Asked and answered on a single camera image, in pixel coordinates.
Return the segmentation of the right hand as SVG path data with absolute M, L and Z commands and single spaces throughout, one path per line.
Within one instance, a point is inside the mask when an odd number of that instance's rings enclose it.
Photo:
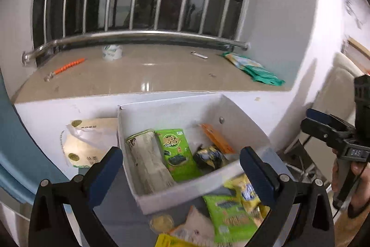
M 369 163 L 352 162 L 351 171 L 354 175 L 359 176 L 358 187 L 352 195 L 348 209 L 349 218 L 355 218 L 365 211 L 369 204 Z M 339 166 L 337 159 L 334 161 L 332 168 L 331 186 L 334 193 L 339 191 Z

